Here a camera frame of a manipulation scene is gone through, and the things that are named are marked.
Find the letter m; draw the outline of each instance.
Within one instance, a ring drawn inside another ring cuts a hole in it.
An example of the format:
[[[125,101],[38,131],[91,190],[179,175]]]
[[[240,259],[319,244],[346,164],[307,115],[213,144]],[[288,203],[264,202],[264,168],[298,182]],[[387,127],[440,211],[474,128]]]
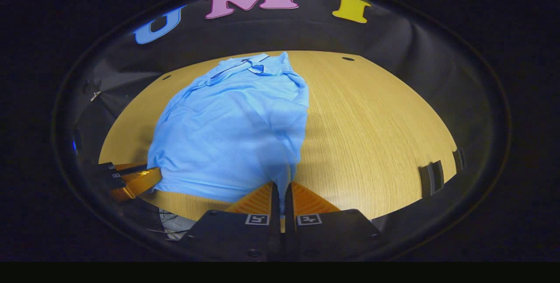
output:
[[[218,18],[232,14],[235,10],[228,6],[228,3],[238,6],[242,10],[250,10],[259,0],[212,0],[212,12],[206,15],[206,19]],[[298,4],[292,0],[264,0],[259,5],[265,10],[290,10],[298,8]]]

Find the blue shirt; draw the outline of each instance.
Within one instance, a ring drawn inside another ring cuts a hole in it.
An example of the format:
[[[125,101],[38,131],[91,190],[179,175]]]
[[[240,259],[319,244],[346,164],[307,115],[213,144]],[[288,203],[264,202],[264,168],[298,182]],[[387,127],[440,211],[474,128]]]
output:
[[[309,91],[288,54],[231,58],[177,93],[160,116],[148,167],[155,189],[234,203],[274,181],[284,195],[304,141]]]

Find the wooden table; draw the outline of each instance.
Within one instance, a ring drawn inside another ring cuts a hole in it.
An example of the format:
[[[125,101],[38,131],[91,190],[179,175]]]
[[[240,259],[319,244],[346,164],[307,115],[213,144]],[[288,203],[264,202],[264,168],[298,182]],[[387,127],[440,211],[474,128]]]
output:
[[[373,219],[422,197],[419,167],[441,160],[444,181],[456,174],[452,155],[456,145],[451,134],[436,112],[404,82],[361,56],[287,52],[310,91],[296,181],[342,210],[359,209]],[[145,163],[158,118],[177,92],[221,60],[260,53],[209,60],[164,74],[120,114],[105,139],[99,163]],[[266,53],[278,56],[282,51]],[[156,191],[141,197],[194,220],[207,210],[230,206],[173,192]]]

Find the wooden tabletop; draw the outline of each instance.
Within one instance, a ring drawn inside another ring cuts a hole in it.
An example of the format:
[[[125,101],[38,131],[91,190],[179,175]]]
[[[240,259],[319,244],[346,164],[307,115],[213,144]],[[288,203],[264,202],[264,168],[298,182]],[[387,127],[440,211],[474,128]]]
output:
[[[353,54],[286,52],[310,92],[296,181],[342,210],[359,209],[373,219],[422,197],[419,167],[441,160],[444,181],[456,174],[451,134],[438,114],[400,79]],[[227,56],[164,74],[120,114],[99,163],[145,163],[158,118],[177,92],[222,60],[260,53]],[[282,51],[266,53],[278,56]],[[230,206],[173,192],[141,197],[194,220],[207,210]]]

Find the blue letter u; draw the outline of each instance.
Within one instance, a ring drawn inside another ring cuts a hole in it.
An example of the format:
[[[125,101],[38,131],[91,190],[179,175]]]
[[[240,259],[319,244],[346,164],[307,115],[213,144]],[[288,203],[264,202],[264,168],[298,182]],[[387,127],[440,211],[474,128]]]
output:
[[[181,21],[181,9],[185,6],[186,5],[181,6],[180,8],[164,14],[163,16],[165,16],[167,23],[163,28],[157,30],[156,32],[152,32],[152,30],[150,30],[150,25],[152,25],[155,20],[152,20],[148,24],[138,28],[138,30],[134,32],[134,34],[136,34],[136,42],[138,44],[147,44],[148,42],[152,42],[170,32]]]

